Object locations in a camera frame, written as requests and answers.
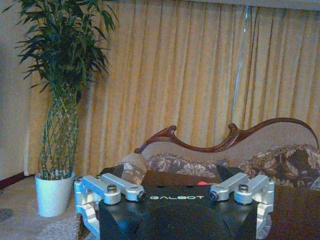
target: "wooden table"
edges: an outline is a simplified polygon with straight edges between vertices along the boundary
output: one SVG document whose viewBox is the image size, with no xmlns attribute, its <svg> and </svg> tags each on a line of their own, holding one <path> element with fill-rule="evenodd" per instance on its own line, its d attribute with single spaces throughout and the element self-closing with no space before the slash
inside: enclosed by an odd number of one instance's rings
<svg viewBox="0 0 320 240">
<path fill-rule="evenodd" d="M 221 182 L 219 178 L 149 170 L 141 185 L 196 185 L 200 181 Z M 320 192 L 275 186 L 271 219 L 272 227 L 266 240 L 320 240 Z"/>
</svg>

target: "floor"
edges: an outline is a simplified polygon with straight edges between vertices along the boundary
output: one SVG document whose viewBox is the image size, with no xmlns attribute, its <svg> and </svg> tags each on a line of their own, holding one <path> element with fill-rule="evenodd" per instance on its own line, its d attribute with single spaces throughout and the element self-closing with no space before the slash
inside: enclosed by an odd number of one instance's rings
<svg viewBox="0 0 320 240">
<path fill-rule="evenodd" d="M 78 232 L 73 195 L 65 213 L 41 217 L 34 177 L 0 190 L 0 240 L 76 240 Z"/>
</svg>

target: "white flower pot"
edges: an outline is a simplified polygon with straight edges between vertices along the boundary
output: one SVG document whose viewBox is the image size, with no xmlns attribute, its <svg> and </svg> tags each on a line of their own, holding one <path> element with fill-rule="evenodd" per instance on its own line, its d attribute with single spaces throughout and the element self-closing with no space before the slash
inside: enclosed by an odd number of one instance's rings
<svg viewBox="0 0 320 240">
<path fill-rule="evenodd" d="M 43 180 L 35 175 L 38 213 L 42 217 L 55 217 L 62 214 L 67 206 L 73 189 L 75 173 L 62 180 Z"/>
</svg>

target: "carved wooden backrest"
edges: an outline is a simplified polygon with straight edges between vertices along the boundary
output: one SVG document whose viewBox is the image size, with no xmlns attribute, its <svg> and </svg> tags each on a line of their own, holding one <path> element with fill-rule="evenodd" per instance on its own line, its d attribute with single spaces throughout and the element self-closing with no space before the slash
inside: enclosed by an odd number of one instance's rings
<svg viewBox="0 0 320 240">
<path fill-rule="evenodd" d="M 159 154 L 178 156 L 189 162 L 203 163 L 207 160 L 230 160 L 238 166 L 252 155 L 273 147 L 293 144 L 309 144 L 319 148 L 315 132 L 303 121 L 294 118 L 273 118 L 266 120 L 248 130 L 241 130 L 231 123 L 230 133 L 220 144 L 201 148 L 188 145 L 175 135 L 176 126 L 159 131 L 140 147 L 135 153 L 145 159 Z"/>
</svg>

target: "metal bracket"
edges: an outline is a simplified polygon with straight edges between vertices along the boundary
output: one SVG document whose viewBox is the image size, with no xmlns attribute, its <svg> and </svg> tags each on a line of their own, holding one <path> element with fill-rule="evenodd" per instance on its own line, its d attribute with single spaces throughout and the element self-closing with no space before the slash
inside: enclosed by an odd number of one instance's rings
<svg viewBox="0 0 320 240">
<path fill-rule="evenodd" d="M 214 184 L 210 188 L 213 201 L 225 201 L 234 192 L 234 200 L 242 205 L 258 202 L 256 235 L 266 225 L 268 214 L 274 210 L 275 182 L 265 175 L 258 175 L 249 180 L 244 173 L 237 173 L 222 183 Z"/>
<path fill-rule="evenodd" d="M 145 199 L 145 190 L 141 185 L 132 184 L 110 173 L 99 178 L 84 176 L 74 182 L 75 212 L 81 214 L 84 225 L 100 239 L 99 221 L 94 207 L 103 199 L 107 205 L 115 205 L 121 201 L 121 194 L 128 201 L 139 202 Z"/>
</svg>

